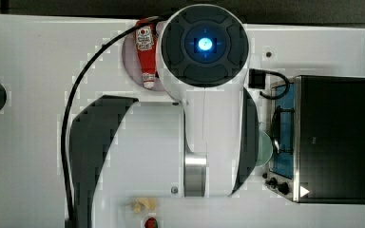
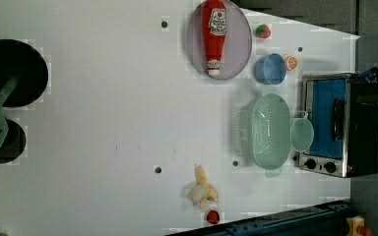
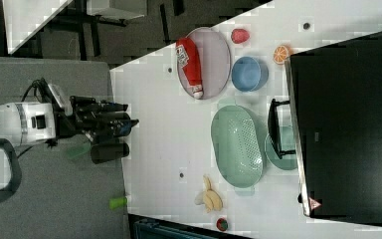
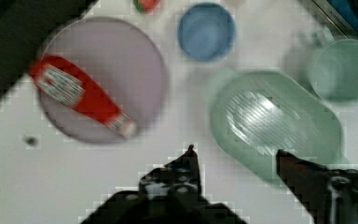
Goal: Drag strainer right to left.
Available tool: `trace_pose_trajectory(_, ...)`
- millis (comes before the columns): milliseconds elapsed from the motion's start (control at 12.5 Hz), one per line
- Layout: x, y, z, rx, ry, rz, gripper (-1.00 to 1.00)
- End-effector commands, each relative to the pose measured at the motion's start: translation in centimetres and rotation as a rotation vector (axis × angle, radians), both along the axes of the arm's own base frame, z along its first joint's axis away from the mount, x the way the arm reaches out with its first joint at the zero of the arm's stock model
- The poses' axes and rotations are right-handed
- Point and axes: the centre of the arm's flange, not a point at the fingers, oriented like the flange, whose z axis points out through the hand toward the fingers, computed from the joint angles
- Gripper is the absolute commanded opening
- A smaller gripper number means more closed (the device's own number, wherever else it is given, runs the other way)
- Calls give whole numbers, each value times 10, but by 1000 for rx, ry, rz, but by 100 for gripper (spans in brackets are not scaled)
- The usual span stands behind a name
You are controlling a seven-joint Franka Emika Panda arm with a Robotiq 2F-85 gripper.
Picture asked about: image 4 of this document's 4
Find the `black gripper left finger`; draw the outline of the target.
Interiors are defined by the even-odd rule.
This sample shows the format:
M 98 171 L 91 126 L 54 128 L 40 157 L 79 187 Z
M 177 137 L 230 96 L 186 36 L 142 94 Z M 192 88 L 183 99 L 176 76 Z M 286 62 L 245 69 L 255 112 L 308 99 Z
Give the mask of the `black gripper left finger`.
M 201 195 L 193 146 L 139 180 L 137 190 L 115 193 L 81 224 L 247 224 L 223 203 Z

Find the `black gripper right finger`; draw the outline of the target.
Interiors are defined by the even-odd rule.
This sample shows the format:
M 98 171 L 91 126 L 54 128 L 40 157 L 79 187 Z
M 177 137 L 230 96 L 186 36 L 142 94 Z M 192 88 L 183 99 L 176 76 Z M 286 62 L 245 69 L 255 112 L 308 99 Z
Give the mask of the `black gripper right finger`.
M 282 149 L 276 170 L 314 224 L 358 224 L 358 170 L 329 169 Z

